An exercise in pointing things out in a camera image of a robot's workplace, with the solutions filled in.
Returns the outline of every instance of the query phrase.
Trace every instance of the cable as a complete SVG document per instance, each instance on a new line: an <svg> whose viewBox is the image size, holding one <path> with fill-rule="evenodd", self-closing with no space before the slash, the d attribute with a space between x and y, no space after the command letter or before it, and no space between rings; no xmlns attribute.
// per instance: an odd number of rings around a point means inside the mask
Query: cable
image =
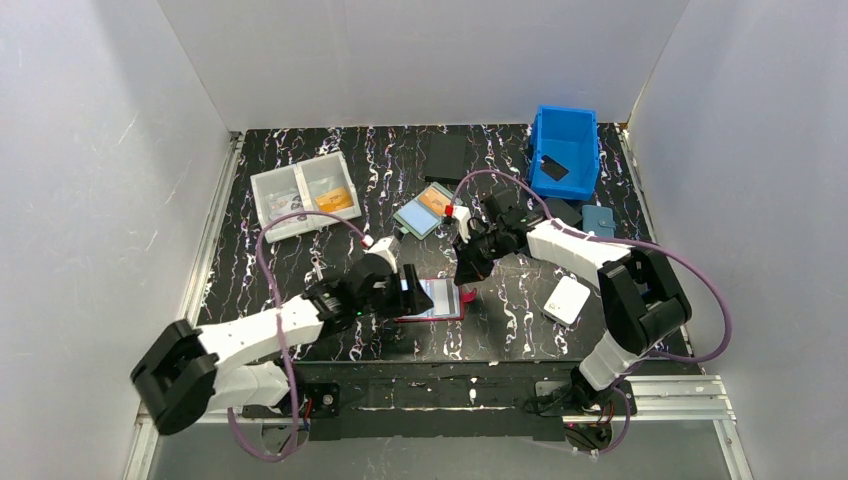
<svg viewBox="0 0 848 480"><path fill-rule="evenodd" d="M545 204L545 201L542 200L542 197L537 195L536 192L534 192L530 187L528 187L526 183L522 182L518 178L513 177L512 175L501 172L499 170L492 170L490 168L487 168L487 169L484 169L484 170L475 170L475 171L469 173L468 175L466 175L459 182L459 185L456 186L456 190L454 190L454 192L453 192L453 196L451 197L451 202L448 205L449 207L451 207L451 210L453 210L453 204L456 203L456 197L459 195L459 192L462 190L462 187L464 187L465 184L468 183L469 180L476 177L477 175L483 175L483 174L486 174L486 173L496 175L496 176L499 176L499 177L503 177L503 178L512 180L513 182L517 183L519 187L521 187L524 191L529 193L531 197L533 197L533 200L536 200L536 202L538 202L539 205L542 206L542 210L545 212L545 218L547 218L548 220L553 219L553 215L551 214L551 210Z"/></svg>
<svg viewBox="0 0 848 480"><path fill-rule="evenodd" d="M629 240L629 239L624 239L624 238L599 238L599 237L596 237L594 235L584 233L584 232L580 232L579 230L575 230L575 229L572 229L570 227L566 227L566 226L560 224L559 222L554 221L555 219L551 215L551 211L550 211L550 209L548 209L548 206L545 205L544 200L542 200L542 197L540 197L536 192L534 192L530 187L528 187L526 183L522 182L518 178L513 177L512 175L508 175L506 173L503 173L503 172L500 172L500 171L497 171L497 170L490 170L490 169L477 170L475 172L471 172L468 175L466 175L465 178L463 178L462 181L459 182L459 185L456 187L456 191L454 191L454 193L453 193L453 197L451 197L451 203L449 205L451 207L451 211L453 210L453 204L456 200L457 195L459 195L460 189L463 186L465 186L465 184L468 183L468 181L471 180L471 178L473 178L477 175L485 174L485 173L490 173L490 174L493 174L493 175L501 176L503 178L507 178L509 180L512 180L513 182L518 184L518 186L520 186L523 190L525 190L527 193L529 193L530 196L533 197L533 199L536 200L536 202L538 202L542 206L542 210L545 212L545 217L548 220L551 220L551 224L556 226L557 228L559 228L560 231L562 231L562 232L564 232L568 235L571 235L572 237L577 237L581 240L586 240L586 241L589 241L589 242L614 243L614 244L627 245L627 246L631 246L631 247L641 247L641 248L646 248L648 250L653 250L653 251L659 252L659 253L665 255L666 257L673 259L674 261L676 261L680 265L682 265L684 268L686 268L687 270L692 272L693 275L698 277L698 279L701 280L701 282L703 282L703 284L707 287L707 289L709 289L710 293L712 293L713 297L715 297L716 302L718 303L719 309L721 310L722 317L724 319L724 336L721 339L721 343L719 343L718 347L716 347L715 350L713 350L712 352L710 352L706 355L703 355L701 357L684 357L684 356L680 356L680 355L673 355L673 354L668 353L668 352L661 352L659 350L649 351L648 352L649 356L667 358L669 360L673 360L675 362L680 362L680 363L696 364L696 363L709 362L710 360L714 360L716 357L718 357L719 355L724 353L725 350L727 350L727 346L730 345L730 337L733 334L733 321L732 321L731 315L730 315L730 308L727 306L727 300L724 298L724 295L722 295L721 292L719 292L718 287L712 282L712 280L707 278L707 275L703 271L701 271L698 267L693 265L691 262L689 262L685 258L677 255L676 253L671 252L669 250L666 250L665 248L663 248L663 247L661 247L661 246L659 246L655 243L643 242L643 241L640 241L640 240Z"/></svg>
<svg viewBox="0 0 848 480"><path fill-rule="evenodd" d="M630 402L627 401L627 395L624 394L618 387L612 389L613 392L617 393L622 400L624 400L624 426L621 427L621 433L615 437L615 440L609 444L607 448L598 450L598 453L609 453L615 449L615 447L621 444L621 441L624 440L624 436L627 435L627 430L630 429Z"/></svg>
<svg viewBox="0 0 848 480"><path fill-rule="evenodd" d="M233 431L233 435L236 437L236 442L245 452L250 455L264 460L266 462L281 462L285 460L289 455L296 452L300 445L297 444L297 431L298 428L294 428L295 425L299 425L298 413L300 410L300 405L298 405L298 397L297 397L297 383L294 378L294 367L292 366L291 355L289 355L289 346L286 343L286 334L283 332L283 317L280 315L280 309L283 306L283 296L280 294L280 289L277 286L277 281L274 278L274 274L271 272L271 268L268 266L268 262L265 260L265 253L262 249L262 241L265 239L265 235L269 230L274 228L280 222L288 220L289 218L299 217L301 215L318 215L321 217L329 217L333 220L337 220L350 228L355 234L359 236L360 239L365 238L365 234L362 233L362 230L357 228L354 224L345 220L338 215L333 215L332 213L320 212L320 211L301 211L301 212L292 212L282 217L279 217L269 223L262 231L259 232L259 238L256 240L256 262L262 268L262 273L265 275L265 280L268 281L268 287L271 289L271 293L274 296L274 307L277 309L277 340L280 342L280 355L283 357L283 370L286 372L286 377L289 382L290 395L291 398L291 409L292 409L292 426L291 432L289 432L289 436L285 441L285 446L283 447L283 451L278 455L268 455L266 453L260 452L256 447L250 444L247 438L242 432L241 428L238 426L238 422L236 421L235 412L233 412L232 408L227 409L227 423L230 424L230 429Z"/></svg>
<svg viewBox="0 0 848 480"><path fill-rule="evenodd" d="M615 403L610 400L610 416L607 418L607 421L603 423L603 425L609 425L612 422L612 417L615 416Z"/></svg>

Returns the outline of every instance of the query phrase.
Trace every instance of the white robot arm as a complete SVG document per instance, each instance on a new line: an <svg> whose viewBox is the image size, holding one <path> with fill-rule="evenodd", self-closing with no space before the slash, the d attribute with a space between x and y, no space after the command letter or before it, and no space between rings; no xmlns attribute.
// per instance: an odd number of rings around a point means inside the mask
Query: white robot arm
<svg viewBox="0 0 848 480"><path fill-rule="evenodd" d="M280 313L288 344L315 342L361 315L400 317L432 308L412 265L403 266L403 288L398 249L397 239L383 238L340 278L322 279L285 302ZM290 386L278 360L248 365L279 354L276 314L269 309L199 328L180 320L165 328L130 375L159 433L177 433L207 411L288 403Z"/></svg>
<svg viewBox="0 0 848 480"><path fill-rule="evenodd" d="M519 205L507 190L481 203L487 224L470 220L465 207L448 212L459 223L453 244L457 285L483 280L496 259L523 253L559 265L600 290L606 332L571 372L568 399L575 406L604 403L618 378L691 318L689 302L664 255L589 242L585 233Z"/></svg>

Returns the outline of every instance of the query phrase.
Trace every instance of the white panel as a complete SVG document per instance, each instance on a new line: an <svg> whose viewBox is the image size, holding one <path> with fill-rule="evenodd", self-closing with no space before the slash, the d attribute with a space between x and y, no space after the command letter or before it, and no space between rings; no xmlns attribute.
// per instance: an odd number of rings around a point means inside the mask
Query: white panel
<svg viewBox="0 0 848 480"><path fill-rule="evenodd" d="M632 122L660 239L733 310L730 349L707 368L727 386L756 478L848 467L834 417L848 395L846 45L845 2L693 0ZM706 353L721 322L709 294L683 283Z"/></svg>
<svg viewBox="0 0 848 480"><path fill-rule="evenodd" d="M0 11L0 478L119 478L228 134L154 0Z"/></svg>
<svg viewBox="0 0 848 480"><path fill-rule="evenodd" d="M687 0L160 0L230 129L625 121Z"/></svg>

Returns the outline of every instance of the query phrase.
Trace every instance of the plastic box compartment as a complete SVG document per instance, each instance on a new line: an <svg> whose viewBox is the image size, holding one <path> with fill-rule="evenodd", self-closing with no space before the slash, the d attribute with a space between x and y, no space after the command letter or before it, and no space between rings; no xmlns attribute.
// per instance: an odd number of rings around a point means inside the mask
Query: plastic box compartment
<svg viewBox="0 0 848 480"><path fill-rule="evenodd" d="M342 187L347 190L348 195L350 195L350 198L353 201L353 206L336 210L331 213L342 217L345 220L356 218L362 214L362 210L359 208L359 199L356 198L356 189L353 187L353 181L351 181L350 174L347 171L347 163L345 162L344 155L342 155L341 152L331 153L322 157L315 157L311 160L304 160L296 163L295 166L299 167L302 172L304 187L307 192L307 196L309 197L311 208L307 208L307 210L317 210L319 208L315 201L317 197L327 193L329 190ZM332 183L329 187L319 185L320 182L327 180L331 180L334 183ZM315 228L321 228L338 223L332 218L319 217L317 215L312 215L312 220Z"/></svg>
<svg viewBox="0 0 848 480"><path fill-rule="evenodd" d="M344 155L341 152L335 152L251 176L250 184L253 188L253 201L256 204L259 224L265 228L272 221L269 196L273 195L297 192L304 210L317 210L314 198L326 193L326 190L321 191L314 182L328 178L336 182L332 184L333 188L344 187L353 201L352 207L332 213L345 220L360 216L362 210L353 182L350 180ZM334 223L338 222L329 217L308 215L303 221L291 220L277 225L268 231L265 240L269 243L276 242Z"/></svg>
<svg viewBox="0 0 848 480"><path fill-rule="evenodd" d="M543 197L588 200L600 171L598 122L595 112L542 105L533 121L527 179ZM568 171L559 180L542 170L544 155Z"/></svg>

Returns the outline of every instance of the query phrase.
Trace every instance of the blue plastic bin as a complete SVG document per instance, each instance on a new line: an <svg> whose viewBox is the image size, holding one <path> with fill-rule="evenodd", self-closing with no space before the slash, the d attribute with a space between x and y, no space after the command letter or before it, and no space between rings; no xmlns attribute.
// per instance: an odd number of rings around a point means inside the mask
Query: blue plastic bin
<svg viewBox="0 0 848 480"><path fill-rule="evenodd" d="M600 170L594 111L540 106L529 145L533 158L527 179L536 193L566 200L588 200L592 196ZM544 155L565 167L568 173L559 180L545 173Z"/></svg>

